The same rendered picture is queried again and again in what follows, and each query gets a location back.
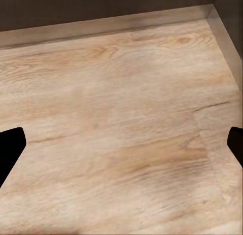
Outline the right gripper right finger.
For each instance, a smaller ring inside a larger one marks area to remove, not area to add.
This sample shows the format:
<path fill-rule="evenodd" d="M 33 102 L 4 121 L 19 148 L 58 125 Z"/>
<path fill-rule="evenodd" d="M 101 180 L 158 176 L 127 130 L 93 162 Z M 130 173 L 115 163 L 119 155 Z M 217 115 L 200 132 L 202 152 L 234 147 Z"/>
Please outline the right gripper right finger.
<path fill-rule="evenodd" d="M 243 167 L 243 129 L 231 127 L 228 135 L 227 146 Z"/>

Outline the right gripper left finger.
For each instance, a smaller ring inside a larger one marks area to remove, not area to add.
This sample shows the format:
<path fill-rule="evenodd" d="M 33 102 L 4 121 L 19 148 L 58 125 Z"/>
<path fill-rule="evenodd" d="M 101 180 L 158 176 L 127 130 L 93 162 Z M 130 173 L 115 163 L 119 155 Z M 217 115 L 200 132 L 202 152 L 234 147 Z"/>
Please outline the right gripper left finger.
<path fill-rule="evenodd" d="M 22 127 L 0 132 L 0 188 L 26 147 Z"/>

